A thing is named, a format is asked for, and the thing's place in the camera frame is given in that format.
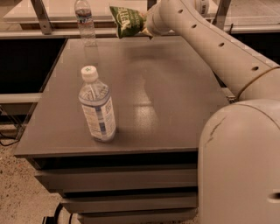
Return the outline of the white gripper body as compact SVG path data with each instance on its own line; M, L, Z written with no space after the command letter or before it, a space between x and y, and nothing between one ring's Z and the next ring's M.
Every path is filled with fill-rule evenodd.
M146 21L143 32L149 37L163 36L169 33L170 28L164 23L160 16L160 5L153 5L146 13Z

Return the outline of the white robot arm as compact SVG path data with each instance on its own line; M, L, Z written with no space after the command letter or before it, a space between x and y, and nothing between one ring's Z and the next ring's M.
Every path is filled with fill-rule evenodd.
M277 63L208 23L189 0L159 0L155 34L174 31L234 95L200 135L199 224L280 224L280 72Z

